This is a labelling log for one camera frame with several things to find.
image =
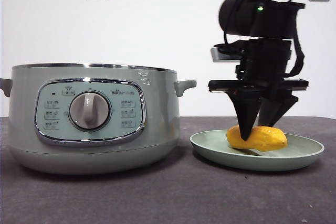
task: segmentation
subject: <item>yellow food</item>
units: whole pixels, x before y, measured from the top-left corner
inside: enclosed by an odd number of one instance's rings
[[[236,125],[227,131],[226,137],[229,144],[236,149],[256,149],[268,152],[287,147],[287,138],[282,130],[273,127],[253,127],[250,137],[244,141],[240,137],[239,126]]]

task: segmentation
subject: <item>cooker knob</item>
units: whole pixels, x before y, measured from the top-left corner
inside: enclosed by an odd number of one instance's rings
[[[92,130],[102,126],[109,117],[109,104],[100,94],[80,94],[70,105],[70,116],[75,125]]]

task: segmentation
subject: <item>dark tabletop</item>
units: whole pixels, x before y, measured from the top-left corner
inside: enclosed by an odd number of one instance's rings
[[[282,118],[289,134],[324,144],[312,165],[290,172],[220,166],[193,152],[189,137],[227,129],[235,118],[181,118],[178,146],[144,168],[95,176],[61,176],[24,168],[1,124],[1,223],[336,223],[336,120]]]

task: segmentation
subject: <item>green plate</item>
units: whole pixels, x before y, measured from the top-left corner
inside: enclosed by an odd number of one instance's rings
[[[218,164],[268,172],[294,170],[312,164],[323,153],[324,146],[312,139],[285,134],[288,146],[281,150],[260,152],[231,148],[227,130],[204,131],[190,137],[194,149]]]

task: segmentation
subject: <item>white wall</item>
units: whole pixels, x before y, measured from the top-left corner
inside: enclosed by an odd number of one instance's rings
[[[336,118],[336,1],[308,2],[298,16],[309,90],[288,115]],[[1,76],[37,62],[122,63],[170,68],[196,89],[180,98],[182,116],[235,115],[227,95],[211,94],[212,79],[234,79],[236,63],[213,63],[223,41],[217,13],[223,0],[1,0]],[[1,116],[8,114],[1,93]]]

